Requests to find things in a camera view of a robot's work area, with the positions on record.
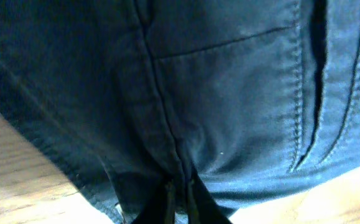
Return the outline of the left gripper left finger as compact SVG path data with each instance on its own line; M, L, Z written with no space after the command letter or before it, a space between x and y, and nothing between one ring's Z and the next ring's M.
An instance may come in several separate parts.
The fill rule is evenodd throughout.
M172 182L161 184L132 224L174 224L175 194Z

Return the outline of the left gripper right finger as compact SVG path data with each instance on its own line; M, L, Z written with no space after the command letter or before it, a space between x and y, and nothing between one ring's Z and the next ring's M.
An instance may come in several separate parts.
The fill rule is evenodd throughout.
M195 169L187 183L187 213L189 224L231 224L221 213Z

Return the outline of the navy blue shorts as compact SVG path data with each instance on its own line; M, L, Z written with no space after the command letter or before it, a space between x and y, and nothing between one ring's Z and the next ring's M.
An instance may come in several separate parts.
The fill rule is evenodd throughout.
M229 219L360 167L360 1L0 1L0 113L114 222Z

